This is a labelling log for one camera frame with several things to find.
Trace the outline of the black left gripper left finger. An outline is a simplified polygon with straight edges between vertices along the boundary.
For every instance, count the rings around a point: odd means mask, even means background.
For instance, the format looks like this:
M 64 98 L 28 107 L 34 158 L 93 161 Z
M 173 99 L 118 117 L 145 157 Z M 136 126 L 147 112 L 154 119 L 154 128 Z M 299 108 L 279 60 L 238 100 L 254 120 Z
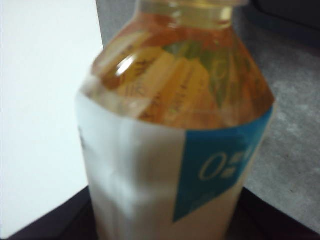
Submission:
M 97 240 L 94 213 L 85 187 L 48 214 L 8 237 L 9 240 Z

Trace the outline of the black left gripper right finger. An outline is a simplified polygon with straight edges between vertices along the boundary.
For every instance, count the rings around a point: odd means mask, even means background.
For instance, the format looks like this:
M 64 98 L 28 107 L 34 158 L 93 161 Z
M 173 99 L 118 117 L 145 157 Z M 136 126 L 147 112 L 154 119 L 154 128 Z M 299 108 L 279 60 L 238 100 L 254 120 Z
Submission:
M 320 234 L 243 188 L 240 208 L 268 240 L 318 240 Z

